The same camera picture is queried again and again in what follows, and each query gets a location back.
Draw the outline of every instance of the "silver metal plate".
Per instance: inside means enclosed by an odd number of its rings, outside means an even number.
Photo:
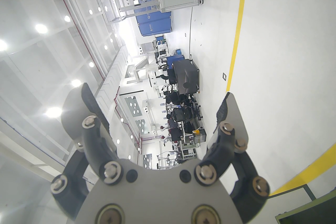
[[[75,223],[93,224],[102,207],[117,204],[125,213],[125,223],[187,224],[192,221],[194,209],[205,204],[217,211],[221,223],[242,224],[220,181],[205,187],[195,180],[193,171],[199,159],[191,159],[169,170],[149,170],[125,159],[118,162],[124,169],[121,182],[108,186],[99,180],[87,196]],[[133,183],[125,178],[131,169],[138,172]],[[180,172],[184,169],[192,176],[189,183],[180,180]]]

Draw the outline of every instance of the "cable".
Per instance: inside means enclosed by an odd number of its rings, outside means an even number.
[[[102,73],[101,73],[101,71],[100,71],[100,70],[99,70],[99,68],[98,68],[98,65],[97,65],[97,63],[96,63],[96,62],[95,62],[95,60],[93,59],[93,56],[92,56],[91,52],[89,51],[89,48],[88,48],[87,44],[85,43],[85,41],[84,41],[84,38],[83,38],[83,36],[82,36],[81,32],[79,31],[79,28],[78,28],[78,26],[76,25],[76,22],[75,22],[75,20],[74,20],[74,19],[73,19],[73,17],[72,17],[72,14],[71,14],[71,12],[70,12],[70,9],[69,9],[69,7],[68,7],[68,6],[67,6],[67,4],[66,4],[66,1],[65,1],[65,0],[63,0],[63,2],[64,2],[64,4],[65,4],[65,7],[66,7],[67,11],[69,12],[69,15],[70,15],[70,17],[71,17],[71,19],[72,19],[72,21],[73,21],[73,23],[74,23],[74,25],[75,25],[75,27],[76,27],[76,29],[77,29],[78,33],[79,33],[79,36],[82,38],[82,41],[83,41],[83,43],[84,43],[84,45],[85,45],[85,47],[86,47],[86,49],[87,49],[87,51],[88,51],[88,53],[89,53],[90,57],[92,58],[92,61],[93,61],[93,63],[96,65],[96,67],[97,67],[97,70],[98,70],[99,74],[101,75],[102,79],[103,79],[103,80],[105,80],[105,79],[104,79],[104,77],[103,77],[103,75],[102,75]]]
[[[190,41],[191,41],[191,20],[192,20],[192,8],[191,7],[191,15],[190,15],[190,30],[189,30],[189,59],[190,59]]]

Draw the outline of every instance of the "yellow floor line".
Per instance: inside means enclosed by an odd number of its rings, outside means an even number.
[[[239,9],[238,9],[238,19],[237,26],[235,30],[234,36],[234,45],[231,57],[230,71],[228,75],[228,84],[227,91],[230,91],[231,80],[234,70],[234,63],[238,49],[238,42],[240,36],[240,29],[242,25],[243,12],[244,12],[244,4],[245,0],[239,1]],[[336,164],[336,144],[334,144],[331,148],[329,148],[322,156],[320,156],[317,160],[315,160],[311,165],[309,165],[305,170],[299,173],[297,176],[292,178],[282,187],[274,191],[271,195],[279,194],[284,191],[299,187],[301,185],[307,184],[312,180],[316,179],[319,175],[323,174],[325,171],[330,169],[332,166]]]
[[[242,22],[242,19],[243,19],[244,4],[245,4],[245,0],[240,0],[239,1],[238,20],[237,20],[237,27],[235,29],[234,44],[233,44],[233,51],[232,51],[232,57],[231,57],[230,72],[229,72],[229,76],[228,76],[227,91],[230,91],[230,86],[231,86],[235,56],[237,54],[237,49],[238,49],[240,28],[241,28],[241,25],[242,25],[241,22]]]
[[[305,170],[296,175],[270,196],[307,184],[336,164],[336,143]]]

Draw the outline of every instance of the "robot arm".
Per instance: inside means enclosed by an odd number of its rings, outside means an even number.
[[[203,160],[191,159],[165,171],[118,158],[108,123],[87,84],[69,93],[63,111],[62,124],[77,151],[54,178],[51,191],[75,223],[165,224],[171,219],[162,218],[159,208],[169,206],[179,223],[242,224],[268,197],[268,183],[245,152],[247,133],[231,93],[217,113],[217,128]],[[238,181],[229,195],[218,179],[231,163]],[[82,178],[88,164],[99,177],[90,192]],[[171,202],[176,196],[187,196],[188,202]],[[153,208],[151,215],[145,213],[148,207]]]

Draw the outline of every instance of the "red pipe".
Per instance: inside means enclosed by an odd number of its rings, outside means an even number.
[[[93,63],[96,65],[99,74],[101,75],[102,79],[104,80],[104,77],[103,77],[101,71],[99,70],[99,68],[98,68],[98,66],[97,66],[97,64],[96,64],[96,62],[95,62],[95,60],[93,59],[93,56],[92,56],[91,52],[89,51],[89,48],[88,48],[88,46],[86,45],[86,43],[85,43],[85,41],[84,41],[84,38],[83,38],[81,32],[79,31],[79,28],[78,28],[78,26],[77,26],[76,23],[75,23],[75,20],[73,19],[72,15],[71,15],[70,9],[69,9],[69,7],[67,6],[66,1],[63,0],[63,2],[64,2],[65,7],[66,7],[67,11],[69,12],[69,15],[70,15],[70,17],[71,17],[71,19],[72,19],[72,21],[73,21],[73,23],[74,23],[74,25],[75,25],[75,27],[76,27],[78,33],[79,33],[79,36],[82,38],[82,41],[83,41],[83,43],[84,43],[84,45],[85,45],[85,47],[86,47],[86,49],[87,49],[87,51],[88,51],[90,57],[92,58]]]
[[[115,105],[115,110],[116,110],[117,114],[119,115],[119,118],[121,118],[121,115],[120,115],[119,111],[117,110],[118,103],[117,103],[117,100],[116,100],[117,96],[118,96],[119,89],[120,89],[120,86],[118,87],[117,94],[115,95],[116,97],[113,100],[114,100],[114,102],[116,104]],[[134,135],[131,127],[129,126],[129,124],[127,124],[125,122],[122,122],[122,123],[124,123],[124,124],[126,124],[128,126],[129,130],[131,131],[132,135],[134,136],[134,139],[136,140],[136,143],[138,144],[138,147],[139,147],[139,141],[138,141],[137,137]]]

